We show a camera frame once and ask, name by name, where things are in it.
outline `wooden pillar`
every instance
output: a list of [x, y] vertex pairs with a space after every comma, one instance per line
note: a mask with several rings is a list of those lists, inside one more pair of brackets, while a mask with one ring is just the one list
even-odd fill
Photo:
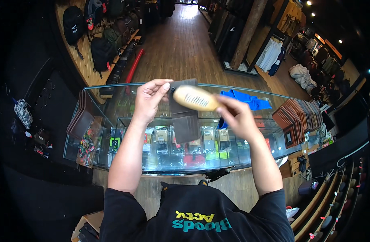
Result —
[[248, 15], [247, 22], [245, 23], [243, 32], [241, 34], [239, 43], [236, 47], [236, 51], [231, 61], [231, 68], [238, 69], [242, 63], [244, 55], [250, 45], [252, 36], [254, 35], [255, 29], [259, 23], [260, 17], [263, 14], [267, 0], [255, 0], [252, 4], [251, 12]]

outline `shoe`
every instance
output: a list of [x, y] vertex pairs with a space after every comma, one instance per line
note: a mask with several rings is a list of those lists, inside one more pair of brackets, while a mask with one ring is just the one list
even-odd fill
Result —
[[198, 184], [201, 186], [208, 186], [207, 180], [201, 180]]

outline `red tag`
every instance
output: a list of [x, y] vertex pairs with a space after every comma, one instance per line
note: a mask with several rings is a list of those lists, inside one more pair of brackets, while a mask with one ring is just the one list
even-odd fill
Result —
[[177, 140], [176, 140], [176, 138], [174, 138], [174, 143], [176, 143], [176, 147], [177, 147], [177, 148], [180, 148], [180, 147], [181, 147], [181, 145], [180, 145], [180, 144], [177, 144]]
[[88, 29], [93, 30], [93, 20], [92, 20], [92, 18], [89, 18], [86, 21], [87, 21]]

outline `black backpack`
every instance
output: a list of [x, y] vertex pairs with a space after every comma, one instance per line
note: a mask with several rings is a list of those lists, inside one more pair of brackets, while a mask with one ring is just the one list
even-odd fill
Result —
[[107, 16], [110, 19], [115, 19], [122, 16], [125, 8], [125, 0], [107, 0], [108, 1], [108, 11]]
[[101, 72], [110, 70], [110, 65], [117, 54], [115, 47], [105, 38], [93, 38], [91, 41], [91, 53], [93, 64], [95, 65], [93, 71], [98, 71], [100, 78], [103, 78]]
[[136, 2], [138, 0], [125, 0], [126, 1], [126, 8], [128, 10], [134, 9], [136, 7]]
[[77, 6], [67, 8], [62, 16], [62, 24], [64, 26], [66, 41], [69, 45], [75, 46], [78, 55], [84, 60], [77, 46], [77, 41], [87, 32], [84, 15], [81, 9]]
[[100, 0], [86, 0], [84, 7], [84, 18], [89, 30], [93, 30], [94, 25], [98, 25], [103, 19], [103, 13], [107, 8], [103, 7]]

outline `wooden floor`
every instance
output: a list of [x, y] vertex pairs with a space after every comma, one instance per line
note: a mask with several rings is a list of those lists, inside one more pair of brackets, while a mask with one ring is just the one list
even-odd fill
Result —
[[[152, 28], [142, 46], [146, 54], [142, 56], [132, 82], [146, 82], [157, 78], [183, 80], [197, 78], [201, 83], [238, 86], [308, 99], [304, 90], [291, 78], [244, 77], [223, 72], [218, 56], [207, 30], [209, 24], [198, 11], [196, 5], [175, 5], [173, 17]], [[286, 72], [288, 67], [278, 70]], [[93, 182], [107, 187], [108, 172], [94, 169]], [[203, 177], [142, 177], [136, 191], [136, 199], [146, 211], [147, 218], [155, 216], [159, 208], [160, 181], [169, 184], [195, 185]], [[286, 205], [296, 205], [300, 197], [298, 187], [304, 180], [290, 177], [283, 180]], [[222, 177], [210, 184], [223, 191], [241, 210], [250, 211], [258, 200], [252, 170], [245, 169]]]
[[[160, 192], [162, 191], [161, 181], [169, 184], [197, 185], [204, 177], [142, 177], [135, 199], [146, 212], [147, 219], [155, 216], [159, 209]], [[107, 188], [108, 172], [103, 170], [93, 170], [93, 183]], [[298, 187], [304, 181], [300, 177], [289, 177], [283, 179], [284, 193], [286, 195], [286, 206], [294, 207], [299, 201]], [[231, 172], [231, 174], [220, 178], [209, 184], [211, 187], [220, 189], [229, 199], [231, 199], [239, 209], [249, 212], [259, 200], [255, 188], [252, 169], [245, 169]]]
[[[225, 73], [208, 36], [209, 23], [197, 5], [176, 4], [175, 8], [173, 17], [149, 30], [142, 46], [146, 54], [140, 59], [132, 82], [197, 78], [200, 83], [238, 86], [308, 99], [304, 90], [291, 78], [268, 76], [265, 80], [262, 76]], [[288, 75], [288, 68], [280, 67], [279, 72]]]

